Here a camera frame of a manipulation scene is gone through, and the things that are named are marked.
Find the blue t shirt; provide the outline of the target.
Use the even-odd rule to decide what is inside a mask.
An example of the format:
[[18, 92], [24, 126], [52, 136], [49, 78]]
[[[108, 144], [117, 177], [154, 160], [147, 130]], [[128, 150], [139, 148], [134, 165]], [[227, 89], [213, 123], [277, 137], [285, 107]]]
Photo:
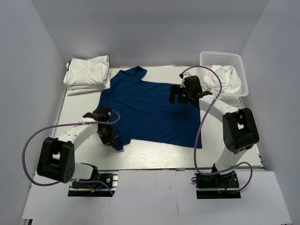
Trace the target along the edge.
[[132, 139], [167, 143], [183, 147], [202, 147], [195, 143], [200, 111], [191, 104], [170, 104], [170, 83], [147, 82], [147, 70], [134, 67], [120, 70], [109, 89], [101, 92], [97, 106], [118, 112], [110, 121], [118, 140], [114, 149], [122, 150]]

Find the white t shirt stack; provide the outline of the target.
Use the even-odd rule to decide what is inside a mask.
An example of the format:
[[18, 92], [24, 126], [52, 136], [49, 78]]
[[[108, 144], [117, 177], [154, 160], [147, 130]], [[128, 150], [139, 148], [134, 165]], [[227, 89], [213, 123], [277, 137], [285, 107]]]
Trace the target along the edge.
[[89, 60], [73, 58], [66, 64], [64, 84], [67, 95], [78, 95], [103, 91], [111, 86], [109, 56], [98, 56]]

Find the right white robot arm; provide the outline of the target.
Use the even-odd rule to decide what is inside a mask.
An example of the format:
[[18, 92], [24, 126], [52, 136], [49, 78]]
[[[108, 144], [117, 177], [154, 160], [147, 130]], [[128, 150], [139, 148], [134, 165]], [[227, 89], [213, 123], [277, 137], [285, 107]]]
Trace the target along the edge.
[[[175, 104], [178, 97], [180, 104], [191, 104], [205, 112], [199, 126], [194, 145], [194, 166], [202, 176], [212, 176], [212, 183], [217, 187], [224, 186], [228, 181], [228, 174], [247, 162], [238, 161], [248, 149], [259, 141], [259, 134], [252, 111], [249, 108], [239, 109], [231, 106], [214, 96], [209, 91], [203, 91], [197, 76], [180, 74], [181, 84], [171, 86], [170, 103]], [[198, 169], [196, 160], [196, 146], [202, 126], [207, 115], [210, 114], [222, 122], [224, 150], [219, 160], [213, 165], [215, 172], [203, 173]]]

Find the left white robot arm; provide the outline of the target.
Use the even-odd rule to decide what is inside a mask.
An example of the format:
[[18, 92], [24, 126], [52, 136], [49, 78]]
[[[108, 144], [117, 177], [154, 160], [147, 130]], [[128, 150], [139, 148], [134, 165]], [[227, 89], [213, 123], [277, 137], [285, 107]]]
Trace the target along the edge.
[[99, 182], [99, 175], [92, 165], [76, 163], [75, 151], [91, 135], [97, 134], [103, 145], [116, 146], [118, 135], [111, 125], [86, 122], [74, 126], [56, 138], [43, 141], [37, 173], [40, 176], [68, 183], [71, 179], [82, 179], [88, 187]]

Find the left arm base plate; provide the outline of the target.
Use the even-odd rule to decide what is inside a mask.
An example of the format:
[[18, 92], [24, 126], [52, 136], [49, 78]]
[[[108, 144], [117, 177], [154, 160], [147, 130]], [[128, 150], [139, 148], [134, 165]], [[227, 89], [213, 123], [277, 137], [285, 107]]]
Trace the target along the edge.
[[96, 181], [71, 180], [68, 197], [112, 197], [117, 188], [117, 171], [99, 171]]

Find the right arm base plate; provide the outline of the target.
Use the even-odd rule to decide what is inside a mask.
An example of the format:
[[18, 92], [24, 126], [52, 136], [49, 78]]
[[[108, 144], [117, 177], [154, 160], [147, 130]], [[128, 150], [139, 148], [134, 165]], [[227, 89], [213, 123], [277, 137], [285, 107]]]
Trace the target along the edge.
[[204, 176], [196, 173], [191, 181], [197, 199], [240, 199], [240, 186], [235, 171], [225, 175]]

